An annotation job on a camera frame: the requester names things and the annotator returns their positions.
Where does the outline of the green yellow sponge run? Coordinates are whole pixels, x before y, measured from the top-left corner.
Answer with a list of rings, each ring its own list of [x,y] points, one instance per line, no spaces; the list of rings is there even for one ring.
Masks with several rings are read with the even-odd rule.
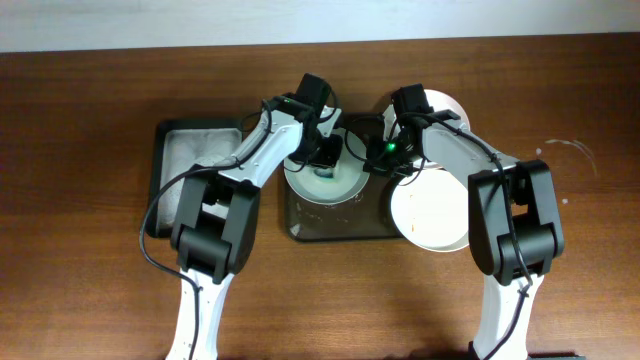
[[[335,178],[333,168],[315,168],[314,175],[325,181],[329,181]]]

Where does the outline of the light blue plate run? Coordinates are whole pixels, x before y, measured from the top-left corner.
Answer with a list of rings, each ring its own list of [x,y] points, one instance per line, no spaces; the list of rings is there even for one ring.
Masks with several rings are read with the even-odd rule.
[[[348,145],[342,147],[341,156],[334,169],[335,178],[322,180],[314,175],[314,167],[306,165],[302,170],[300,164],[290,159],[284,160],[284,174],[291,189],[301,198],[320,205],[336,205],[358,195],[369,180],[369,174],[363,170],[363,162],[354,157],[363,158],[366,146],[354,134],[348,135]]]

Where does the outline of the cream white plate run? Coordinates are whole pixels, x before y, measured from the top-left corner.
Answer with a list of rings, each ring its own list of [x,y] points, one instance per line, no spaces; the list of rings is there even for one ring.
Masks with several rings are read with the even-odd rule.
[[[445,170],[403,179],[392,191],[390,212],[401,235],[422,249],[446,253],[469,246],[468,191]]]

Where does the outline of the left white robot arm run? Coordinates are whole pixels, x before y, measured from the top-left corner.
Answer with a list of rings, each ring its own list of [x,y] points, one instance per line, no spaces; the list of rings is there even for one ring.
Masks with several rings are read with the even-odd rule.
[[[177,176],[182,189],[170,237],[182,294],[168,358],[214,359],[231,281],[255,242],[260,190],[286,159],[298,170],[333,168],[341,145],[329,83],[305,74],[293,93],[263,101],[254,129],[230,156]]]

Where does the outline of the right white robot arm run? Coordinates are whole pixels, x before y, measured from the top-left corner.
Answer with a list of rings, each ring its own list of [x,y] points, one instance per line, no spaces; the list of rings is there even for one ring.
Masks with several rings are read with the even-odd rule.
[[[364,171],[412,185],[436,164],[467,191],[465,239],[483,274],[472,359],[526,359],[533,303],[565,241],[549,166],[521,161],[474,134],[461,113],[430,104],[422,84],[390,95],[385,131],[369,142]]]

